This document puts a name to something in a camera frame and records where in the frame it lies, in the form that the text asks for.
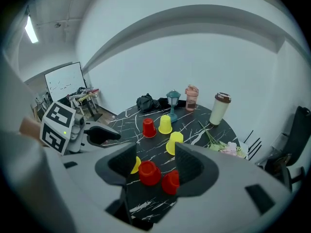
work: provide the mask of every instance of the black stick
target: black stick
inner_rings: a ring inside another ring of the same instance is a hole
[[[253,145],[248,148],[248,150],[250,150],[256,144],[256,142],[254,142]]]
[[[258,150],[261,148],[261,146],[262,146],[262,145],[260,145],[259,148],[256,150],[256,152],[253,154],[253,156],[252,156],[251,158],[248,159],[249,161],[250,161],[250,160],[254,157],[254,155],[258,152]]]
[[[247,137],[247,139],[251,136],[251,134],[253,133],[254,130],[251,131],[251,133],[249,134],[249,136]]]
[[[256,145],[256,147],[254,147],[254,149],[252,151],[250,151],[250,153],[248,155],[250,155],[252,152],[254,152],[254,150],[256,150],[256,148],[261,144],[261,141],[258,142],[258,144]]]

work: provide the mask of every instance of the ceiling light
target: ceiling light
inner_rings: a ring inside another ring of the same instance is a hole
[[[35,35],[33,25],[31,23],[30,16],[28,16],[27,25],[25,27],[25,30],[26,30],[27,35],[29,36],[32,43],[38,42],[37,36]]]

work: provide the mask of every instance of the table lamp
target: table lamp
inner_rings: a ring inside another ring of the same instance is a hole
[[[171,122],[176,122],[177,121],[177,115],[174,113],[174,107],[177,105],[180,93],[173,90],[170,91],[167,96],[167,101],[169,102],[169,105],[171,106],[171,112],[169,113],[169,116],[171,118]]]

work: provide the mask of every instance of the yellow cup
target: yellow cup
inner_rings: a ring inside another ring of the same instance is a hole
[[[172,130],[171,118],[168,115],[161,116],[159,132],[162,134],[169,134]]]
[[[131,174],[134,174],[134,173],[138,172],[138,167],[140,166],[140,164],[141,164],[141,161],[140,161],[139,157],[136,156],[136,164],[135,164]]]
[[[171,155],[175,155],[175,142],[184,142],[184,136],[181,132],[171,133],[170,140],[166,144],[166,151]]]

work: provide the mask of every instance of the black cloth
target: black cloth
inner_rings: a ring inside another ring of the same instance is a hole
[[[170,105],[167,101],[167,98],[159,98],[159,100],[153,99],[149,93],[145,96],[141,96],[136,100],[137,107],[142,111],[142,113],[149,112],[151,110],[167,109],[170,108]],[[185,107],[186,101],[179,100],[176,107]]]

